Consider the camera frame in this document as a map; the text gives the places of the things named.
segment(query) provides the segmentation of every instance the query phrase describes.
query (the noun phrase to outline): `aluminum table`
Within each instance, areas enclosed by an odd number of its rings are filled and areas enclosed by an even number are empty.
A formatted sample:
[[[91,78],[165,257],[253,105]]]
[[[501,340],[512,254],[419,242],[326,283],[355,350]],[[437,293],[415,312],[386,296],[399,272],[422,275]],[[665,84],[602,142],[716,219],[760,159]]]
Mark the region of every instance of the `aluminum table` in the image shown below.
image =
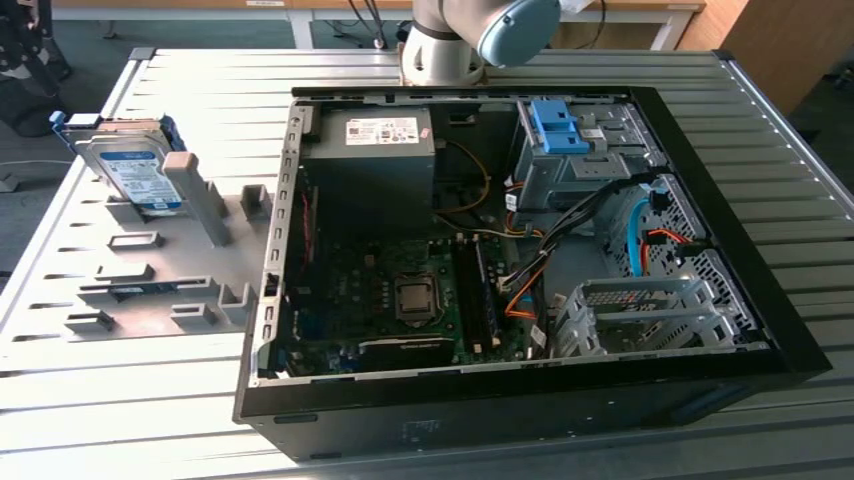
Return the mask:
[[[139,260],[105,251],[117,225],[78,160],[0,297],[0,477],[854,477],[854,201],[737,64],[712,53],[549,51],[490,79],[660,88],[834,370],[684,428],[298,465],[231,421],[241,332],[179,334],[155,318],[101,341],[63,333],[87,268]],[[103,114],[167,111],[234,200],[243,185],[275,182],[293,87],[397,83],[394,54],[161,50],[129,63]],[[233,213],[246,234],[225,250],[165,224],[163,253],[145,258],[159,274],[214,269],[258,286],[263,232]],[[154,318],[126,314],[129,327]]]

